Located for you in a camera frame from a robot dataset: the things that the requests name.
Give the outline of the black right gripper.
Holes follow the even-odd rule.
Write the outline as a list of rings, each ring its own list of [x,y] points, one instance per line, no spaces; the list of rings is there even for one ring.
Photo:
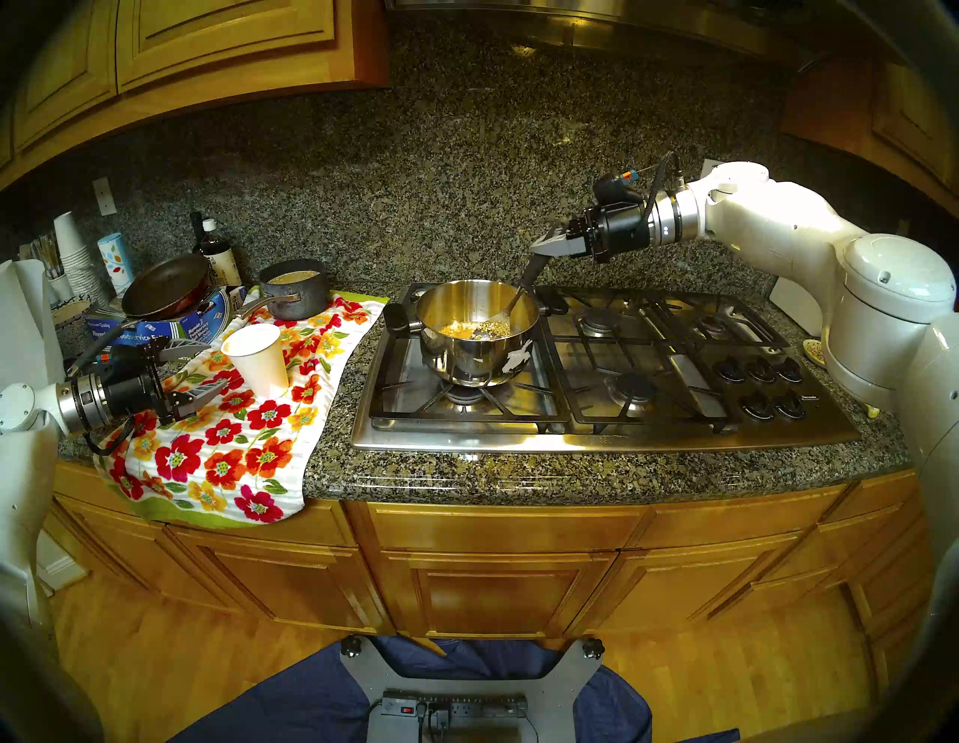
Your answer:
[[[566,231],[553,231],[535,241],[537,255],[589,256],[608,263],[616,255],[651,247],[644,203],[617,202],[587,208],[572,218]]]

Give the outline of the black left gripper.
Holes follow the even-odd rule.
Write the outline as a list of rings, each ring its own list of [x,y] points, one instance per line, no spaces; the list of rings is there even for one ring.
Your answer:
[[[92,426],[103,427],[152,410],[162,425],[190,418],[227,387],[228,379],[199,377],[198,385],[180,387],[187,376],[169,378],[165,390],[159,367],[191,360],[211,349],[190,339],[156,339],[139,345],[104,343],[92,346],[92,393],[95,413]]]

